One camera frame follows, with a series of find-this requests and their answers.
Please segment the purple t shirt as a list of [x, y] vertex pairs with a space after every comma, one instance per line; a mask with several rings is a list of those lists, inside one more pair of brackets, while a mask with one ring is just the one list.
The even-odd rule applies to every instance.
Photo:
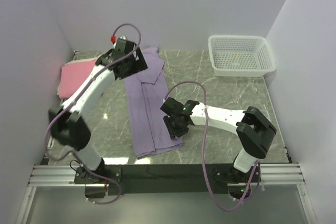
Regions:
[[160, 110], [168, 93], [164, 75], [165, 61], [157, 47], [142, 50], [146, 70], [123, 79], [128, 101], [133, 149], [143, 158], [175, 150], [183, 145], [182, 138], [171, 139]]

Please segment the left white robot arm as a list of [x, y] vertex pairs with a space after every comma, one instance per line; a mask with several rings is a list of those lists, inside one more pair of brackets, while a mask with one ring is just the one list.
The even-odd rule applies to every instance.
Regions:
[[123, 37], [101, 54], [88, 78], [59, 107], [50, 108], [48, 133], [67, 147], [91, 182], [99, 183], [110, 175], [105, 162], [90, 144], [91, 132], [86, 120], [105, 89], [117, 79], [124, 79], [147, 69], [139, 45]]

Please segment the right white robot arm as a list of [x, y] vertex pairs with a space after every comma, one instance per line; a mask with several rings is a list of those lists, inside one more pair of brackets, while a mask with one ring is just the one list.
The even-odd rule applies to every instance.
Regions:
[[277, 133], [274, 125], [256, 107], [246, 110], [229, 110], [188, 100], [185, 104], [167, 98], [160, 110], [165, 113], [164, 123], [171, 138], [188, 133], [190, 125], [208, 125], [235, 134], [242, 149], [230, 168], [217, 172], [223, 182], [244, 182], [257, 160], [264, 159]]

